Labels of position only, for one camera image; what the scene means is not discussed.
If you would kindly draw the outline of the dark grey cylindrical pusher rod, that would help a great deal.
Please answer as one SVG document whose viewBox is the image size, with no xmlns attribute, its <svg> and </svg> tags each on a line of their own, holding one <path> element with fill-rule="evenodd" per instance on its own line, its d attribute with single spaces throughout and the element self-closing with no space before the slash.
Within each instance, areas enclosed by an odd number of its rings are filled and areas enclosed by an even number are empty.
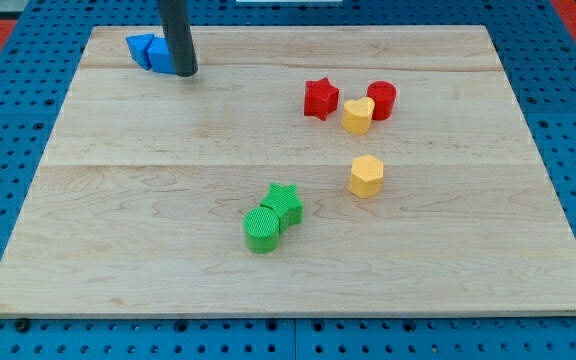
<svg viewBox="0 0 576 360">
<path fill-rule="evenodd" d="M 198 72 L 191 24 L 185 0 L 158 0 L 159 16 L 174 73 L 191 77 Z"/>
</svg>

